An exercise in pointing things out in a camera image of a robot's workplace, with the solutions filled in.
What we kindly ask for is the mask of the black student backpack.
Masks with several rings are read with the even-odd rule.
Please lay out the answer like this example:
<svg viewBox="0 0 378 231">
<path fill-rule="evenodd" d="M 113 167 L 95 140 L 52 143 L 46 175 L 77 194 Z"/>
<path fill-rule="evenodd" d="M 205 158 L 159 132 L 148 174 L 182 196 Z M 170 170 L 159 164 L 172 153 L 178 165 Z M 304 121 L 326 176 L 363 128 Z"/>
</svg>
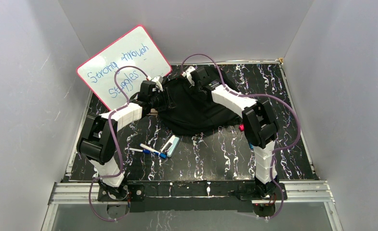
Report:
<svg viewBox="0 0 378 231">
<path fill-rule="evenodd" d="M 175 135 L 194 136 L 242 123 L 240 116 L 210 98 L 206 99 L 181 75 L 169 77 L 163 86 L 175 107 L 158 111 L 158 116 Z"/>
</svg>

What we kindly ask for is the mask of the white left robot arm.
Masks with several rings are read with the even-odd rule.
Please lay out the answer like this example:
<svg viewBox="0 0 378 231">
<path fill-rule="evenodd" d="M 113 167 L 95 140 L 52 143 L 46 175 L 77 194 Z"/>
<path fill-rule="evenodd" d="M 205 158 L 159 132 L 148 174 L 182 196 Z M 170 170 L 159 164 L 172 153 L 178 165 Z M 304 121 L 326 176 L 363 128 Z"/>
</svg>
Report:
<svg viewBox="0 0 378 231">
<path fill-rule="evenodd" d="M 174 107 L 167 87 L 145 80 L 140 91 L 120 108 L 86 117 L 76 150 L 93 164 L 99 174 L 98 180 L 110 187 L 110 194 L 116 200 L 125 199 L 129 192 L 127 185 L 122 183 L 125 178 L 123 161 L 118 163 L 114 158 L 120 153 L 117 132 L 146 117 L 153 109 L 162 112 Z"/>
</svg>

